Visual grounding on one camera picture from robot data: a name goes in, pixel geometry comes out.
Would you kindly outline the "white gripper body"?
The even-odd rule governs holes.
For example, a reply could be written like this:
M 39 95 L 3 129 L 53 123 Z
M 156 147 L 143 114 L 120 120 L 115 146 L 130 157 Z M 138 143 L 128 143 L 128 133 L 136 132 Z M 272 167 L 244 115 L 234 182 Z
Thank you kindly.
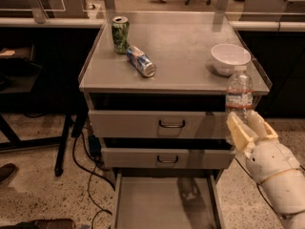
M 247 155 L 246 167 L 256 183 L 300 167 L 292 151 L 278 142 L 264 141 Z

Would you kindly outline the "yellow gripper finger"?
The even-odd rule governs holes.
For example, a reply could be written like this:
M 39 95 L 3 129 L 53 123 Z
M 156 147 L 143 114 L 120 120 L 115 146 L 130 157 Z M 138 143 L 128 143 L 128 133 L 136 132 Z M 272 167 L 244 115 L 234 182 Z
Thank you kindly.
M 241 153 L 250 154 L 254 148 L 256 133 L 234 112 L 229 113 L 226 123 L 234 147 Z
M 278 141 L 278 134 L 268 122 L 256 111 L 248 115 L 248 124 L 256 134 L 256 141 Z

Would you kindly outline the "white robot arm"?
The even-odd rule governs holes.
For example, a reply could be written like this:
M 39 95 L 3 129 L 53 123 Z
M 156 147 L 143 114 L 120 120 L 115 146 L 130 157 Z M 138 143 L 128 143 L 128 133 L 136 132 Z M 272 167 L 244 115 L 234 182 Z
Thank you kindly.
M 253 180 L 262 187 L 285 229 L 305 229 L 305 176 L 292 151 L 255 111 L 243 121 L 235 112 L 227 117 L 234 147 L 245 156 Z

